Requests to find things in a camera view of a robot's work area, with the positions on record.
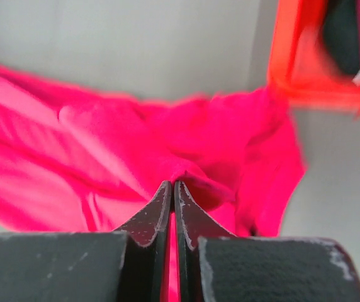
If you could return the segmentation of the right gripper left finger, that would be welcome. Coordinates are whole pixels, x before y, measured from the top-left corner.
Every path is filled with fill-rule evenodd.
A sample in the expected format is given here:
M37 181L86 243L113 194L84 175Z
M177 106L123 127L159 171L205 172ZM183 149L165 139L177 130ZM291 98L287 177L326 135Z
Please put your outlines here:
M111 232L0 233L0 301L167 301L171 183Z

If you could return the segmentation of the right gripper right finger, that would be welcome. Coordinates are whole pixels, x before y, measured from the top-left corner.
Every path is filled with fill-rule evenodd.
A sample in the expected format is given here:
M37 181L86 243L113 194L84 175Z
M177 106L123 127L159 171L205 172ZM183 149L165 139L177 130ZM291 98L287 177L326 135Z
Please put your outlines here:
M174 186L181 301L360 301L360 277L335 241L240 238Z

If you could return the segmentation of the pink t shirt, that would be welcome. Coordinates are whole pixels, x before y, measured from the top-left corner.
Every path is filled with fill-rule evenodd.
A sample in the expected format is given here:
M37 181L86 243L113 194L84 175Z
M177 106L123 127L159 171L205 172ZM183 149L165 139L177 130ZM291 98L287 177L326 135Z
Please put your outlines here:
M227 230L274 237L304 173L267 89L142 104L0 67L0 223L16 230L112 230L183 181Z

